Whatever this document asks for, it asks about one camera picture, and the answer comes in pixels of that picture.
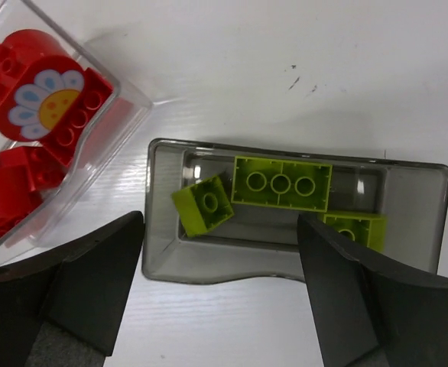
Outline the red lego pair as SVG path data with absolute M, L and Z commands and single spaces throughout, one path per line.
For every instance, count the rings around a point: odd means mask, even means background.
M 0 152 L 0 237 L 59 187 L 65 169 L 41 146 L 20 146 Z

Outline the lime lego long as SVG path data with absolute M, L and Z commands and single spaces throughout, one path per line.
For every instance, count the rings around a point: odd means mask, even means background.
M 236 156 L 231 202 L 325 213 L 332 172 L 330 164 Z

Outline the grey transparent container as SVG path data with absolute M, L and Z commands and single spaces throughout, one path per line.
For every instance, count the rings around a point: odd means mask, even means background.
M 148 149 L 142 271 L 183 284 L 302 281 L 305 214 L 434 273 L 447 210 L 444 164 L 158 138 Z

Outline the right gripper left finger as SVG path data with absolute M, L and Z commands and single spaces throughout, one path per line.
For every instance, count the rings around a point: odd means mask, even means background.
M 111 356 L 144 239 L 132 211 L 0 267 L 0 366 L 102 366 Z

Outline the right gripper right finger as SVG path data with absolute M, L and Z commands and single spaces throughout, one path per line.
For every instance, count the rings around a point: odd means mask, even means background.
M 366 248 L 307 214 L 297 241 L 325 366 L 448 366 L 448 278 Z

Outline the red lego long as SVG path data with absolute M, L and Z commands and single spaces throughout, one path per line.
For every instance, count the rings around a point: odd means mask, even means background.
M 111 96 L 113 87 L 97 70 L 84 71 L 85 86 L 68 108 L 54 130 L 40 140 L 41 145 L 56 161 L 68 168 L 73 161 L 76 145 L 90 119 Z

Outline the clear transparent container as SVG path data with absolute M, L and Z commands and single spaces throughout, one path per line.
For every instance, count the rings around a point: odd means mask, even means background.
M 152 108 L 151 100 L 96 54 L 91 44 L 77 43 L 32 1 L 0 4 L 0 41 L 28 28 L 54 37 L 75 61 L 99 72 L 114 90 L 84 128 L 60 187 L 50 191 L 39 208 L 0 239 L 0 267 L 35 247 L 50 247 L 58 222 L 95 182 Z

